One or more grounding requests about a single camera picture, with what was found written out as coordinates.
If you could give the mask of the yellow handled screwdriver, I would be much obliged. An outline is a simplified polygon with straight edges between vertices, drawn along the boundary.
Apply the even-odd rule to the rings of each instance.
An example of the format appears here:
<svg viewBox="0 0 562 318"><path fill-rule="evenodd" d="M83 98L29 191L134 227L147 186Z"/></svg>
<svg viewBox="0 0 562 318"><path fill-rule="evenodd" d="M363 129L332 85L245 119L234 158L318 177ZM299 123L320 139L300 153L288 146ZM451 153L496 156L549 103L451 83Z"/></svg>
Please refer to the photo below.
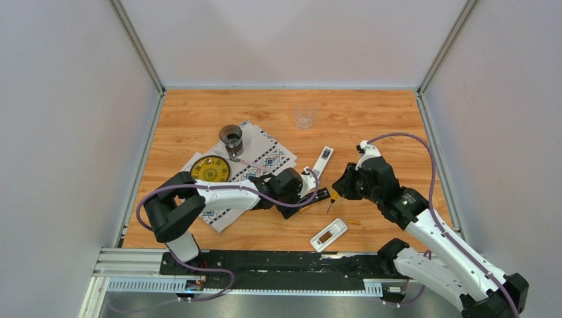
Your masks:
<svg viewBox="0 0 562 318"><path fill-rule="evenodd" d="M333 204L335 203L335 201L336 201L338 198L339 198L338 193L337 193L336 191L333 191L333 192L331 193L329 206L328 206L327 211L326 211L327 214L330 212L330 210L331 210Z"/></svg>

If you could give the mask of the black remote control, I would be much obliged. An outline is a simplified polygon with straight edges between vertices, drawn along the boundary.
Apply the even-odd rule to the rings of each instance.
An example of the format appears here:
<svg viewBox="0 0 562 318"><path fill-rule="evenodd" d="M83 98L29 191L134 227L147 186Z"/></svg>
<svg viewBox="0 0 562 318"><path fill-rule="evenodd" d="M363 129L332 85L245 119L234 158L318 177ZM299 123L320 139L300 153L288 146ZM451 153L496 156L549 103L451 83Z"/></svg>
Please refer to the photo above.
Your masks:
<svg viewBox="0 0 562 318"><path fill-rule="evenodd" d="M301 198L298 201L298 205L300 206L300 209L303 209L304 207L313 205L317 202L330 198L331 198L331 194L329 190L326 187L324 187L318 189L316 192L312 191L307 193L303 198Z"/></svg>

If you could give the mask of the white remote battery bay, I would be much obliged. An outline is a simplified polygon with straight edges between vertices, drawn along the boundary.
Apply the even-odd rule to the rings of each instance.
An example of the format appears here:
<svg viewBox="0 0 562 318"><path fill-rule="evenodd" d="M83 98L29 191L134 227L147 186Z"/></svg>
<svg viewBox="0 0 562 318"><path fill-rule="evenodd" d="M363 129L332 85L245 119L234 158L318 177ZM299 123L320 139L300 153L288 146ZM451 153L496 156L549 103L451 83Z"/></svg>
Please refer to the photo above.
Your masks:
<svg viewBox="0 0 562 318"><path fill-rule="evenodd" d="M316 252L323 252L348 230L347 224L340 218L335 219L328 226L318 232L310 241Z"/></svg>

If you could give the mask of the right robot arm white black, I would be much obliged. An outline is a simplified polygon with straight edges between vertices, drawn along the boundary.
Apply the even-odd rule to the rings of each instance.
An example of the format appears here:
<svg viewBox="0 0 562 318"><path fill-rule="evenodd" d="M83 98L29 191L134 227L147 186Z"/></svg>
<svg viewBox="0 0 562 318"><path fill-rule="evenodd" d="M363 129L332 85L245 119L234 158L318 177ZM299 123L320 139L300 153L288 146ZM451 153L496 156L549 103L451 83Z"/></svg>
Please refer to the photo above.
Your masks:
<svg viewBox="0 0 562 318"><path fill-rule="evenodd" d="M528 281L507 275L475 252L418 191L401 186L384 158L347 164L333 184L348 200L367 199L382 215L423 242L438 257L427 260L409 244L394 238L378 252L378 269L386 277L409 276L454 305L463 317L517 317L525 307Z"/></svg>

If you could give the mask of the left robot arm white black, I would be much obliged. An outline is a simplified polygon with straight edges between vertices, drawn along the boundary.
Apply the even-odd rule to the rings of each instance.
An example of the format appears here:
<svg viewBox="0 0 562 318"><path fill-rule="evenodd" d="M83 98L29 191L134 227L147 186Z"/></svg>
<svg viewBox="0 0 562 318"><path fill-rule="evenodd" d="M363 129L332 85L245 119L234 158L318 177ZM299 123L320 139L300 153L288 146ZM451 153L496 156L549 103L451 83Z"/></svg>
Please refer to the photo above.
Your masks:
<svg viewBox="0 0 562 318"><path fill-rule="evenodd" d="M306 195L316 194L318 189L319 178L311 168L301 174L286 168L278 175L239 182L205 182L179 172L142 198L135 214L157 242L174 254L179 269L193 275L200 271L203 258L189 228L200 214L226 209L299 209L312 201Z"/></svg>

